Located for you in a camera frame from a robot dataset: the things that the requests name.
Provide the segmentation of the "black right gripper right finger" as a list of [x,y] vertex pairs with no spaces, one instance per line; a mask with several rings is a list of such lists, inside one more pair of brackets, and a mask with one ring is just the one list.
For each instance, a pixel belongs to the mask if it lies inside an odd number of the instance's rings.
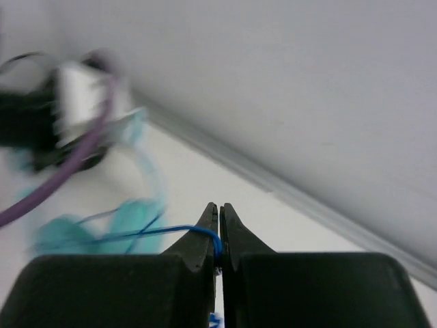
[[280,253],[220,209],[226,327],[429,327],[403,266],[376,252]]

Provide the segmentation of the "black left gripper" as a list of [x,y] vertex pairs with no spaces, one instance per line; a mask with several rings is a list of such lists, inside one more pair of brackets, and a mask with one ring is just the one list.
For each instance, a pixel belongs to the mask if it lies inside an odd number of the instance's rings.
[[23,156],[22,169],[42,171],[60,167],[82,144],[85,131],[61,145],[59,69],[52,68],[35,90],[22,93],[1,90],[1,147]]

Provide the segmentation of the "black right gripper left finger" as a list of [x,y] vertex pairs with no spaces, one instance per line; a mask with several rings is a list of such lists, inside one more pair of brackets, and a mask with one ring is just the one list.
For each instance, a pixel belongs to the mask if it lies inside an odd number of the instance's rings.
[[158,255],[37,257],[17,277],[1,326],[207,327],[217,232],[209,203],[195,229]]

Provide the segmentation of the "teal cat-ear headphones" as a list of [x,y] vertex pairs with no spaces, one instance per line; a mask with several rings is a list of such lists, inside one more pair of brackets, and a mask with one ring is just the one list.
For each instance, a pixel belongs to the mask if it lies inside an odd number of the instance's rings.
[[75,173],[14,222],[31,257],[45,254],[150,254],[165,222],[167,190],[147,149],[147,111],[138,108],[99,163]]

